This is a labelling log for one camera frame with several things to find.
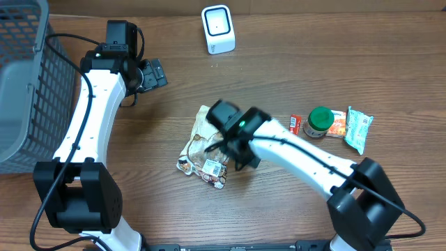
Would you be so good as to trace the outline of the green lid jar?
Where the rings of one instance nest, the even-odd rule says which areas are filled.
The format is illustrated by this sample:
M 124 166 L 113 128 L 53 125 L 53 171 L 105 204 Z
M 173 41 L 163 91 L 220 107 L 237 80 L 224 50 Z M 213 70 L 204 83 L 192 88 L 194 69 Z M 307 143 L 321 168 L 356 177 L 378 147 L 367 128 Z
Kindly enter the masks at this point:
M 330 109 L 317 107 L 310 112 L 303 130 L 310 137 L 323 137 L 334 123 L 334 119 L 334 114 Z

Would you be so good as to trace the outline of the orange tissue pack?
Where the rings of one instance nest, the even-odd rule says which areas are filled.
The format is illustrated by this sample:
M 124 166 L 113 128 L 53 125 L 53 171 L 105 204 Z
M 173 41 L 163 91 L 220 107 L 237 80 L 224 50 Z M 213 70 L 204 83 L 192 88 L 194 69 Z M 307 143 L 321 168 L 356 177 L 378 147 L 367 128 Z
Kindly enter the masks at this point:
M 347 113 L 343 111 L 332 110 L 334 122 L 326 132 L 329 137 L 343 138 L 346 135 L 346 117 Z

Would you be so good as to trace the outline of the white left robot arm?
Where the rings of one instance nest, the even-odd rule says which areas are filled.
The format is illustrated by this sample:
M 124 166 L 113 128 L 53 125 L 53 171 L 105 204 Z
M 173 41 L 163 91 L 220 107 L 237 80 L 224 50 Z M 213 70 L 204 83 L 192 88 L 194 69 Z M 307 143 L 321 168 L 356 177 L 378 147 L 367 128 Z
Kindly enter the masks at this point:
M 106 167 L 123 99 L 167 84 L 160 61 L 144 58 L 144 46 L 137 25 L 108 21 L 105 42 L 75 65 L 81 87 L 68 131 L 52 159 L 37 162 L 33 171 L 38 216 L 74 234 L 76 242 L 91 241 L 101 250 L 148 249 L 144 236 L 123 218 L 122 193 Z

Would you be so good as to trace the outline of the teal tissue pack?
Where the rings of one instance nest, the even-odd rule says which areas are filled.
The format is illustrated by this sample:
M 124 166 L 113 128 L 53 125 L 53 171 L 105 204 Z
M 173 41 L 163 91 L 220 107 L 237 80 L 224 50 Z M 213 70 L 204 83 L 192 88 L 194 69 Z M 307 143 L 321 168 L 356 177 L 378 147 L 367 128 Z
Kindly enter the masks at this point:
M 373 116 L 356 111 L 351 106 L 348 107 L 344 141 L 356 149 L 360 155 L 364 153 L 367 134 L 373 119 Z

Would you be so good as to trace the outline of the beige brown snack bag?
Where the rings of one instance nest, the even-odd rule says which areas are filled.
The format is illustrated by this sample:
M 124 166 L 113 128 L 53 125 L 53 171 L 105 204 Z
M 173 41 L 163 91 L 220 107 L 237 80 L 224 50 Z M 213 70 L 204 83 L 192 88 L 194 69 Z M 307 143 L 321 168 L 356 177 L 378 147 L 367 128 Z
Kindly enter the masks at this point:
M 221 133 L 206 120 L 209 107 L 202 105 L 195 116 L 190 140 L 180 152 L 176 167 L 184 174 L 196 174 L 214 188 L 222 189 L 226 183 L 229 157 L 219 149 L 205 150 L 222 140 Z

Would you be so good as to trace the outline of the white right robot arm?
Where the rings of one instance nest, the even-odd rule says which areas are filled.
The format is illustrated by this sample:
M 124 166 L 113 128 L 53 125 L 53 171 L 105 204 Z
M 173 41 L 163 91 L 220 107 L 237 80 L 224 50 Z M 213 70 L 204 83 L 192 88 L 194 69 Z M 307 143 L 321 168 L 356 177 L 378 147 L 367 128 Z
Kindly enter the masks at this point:
M 404 209 L 383 168 L 374 160 L 361 163 L 332 155 L 289 132 L 256 107 L 246 112 L 218 100 L 206 120 L 222 141 L 206 150 L 221 150 L 236 169 L 276 165 L 310 185 L 326 201 L 335 235 L 330 240 L 297 241 L 297 250 L 391 250 L 388 231 Z

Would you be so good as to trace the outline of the red snack stick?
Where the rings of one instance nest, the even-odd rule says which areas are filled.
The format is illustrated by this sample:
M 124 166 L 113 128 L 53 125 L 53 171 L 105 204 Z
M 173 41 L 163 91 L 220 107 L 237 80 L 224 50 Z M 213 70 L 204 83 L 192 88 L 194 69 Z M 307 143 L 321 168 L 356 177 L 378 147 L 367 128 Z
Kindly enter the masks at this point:
M 290 116 L 290 123 L 289 123 L 289 131 L 293 133 L 294 135 L 298 135 L 300 131 L 300 124 L 302 122 L 302 117 L 298 116 L 296 114 L 292 114 Z

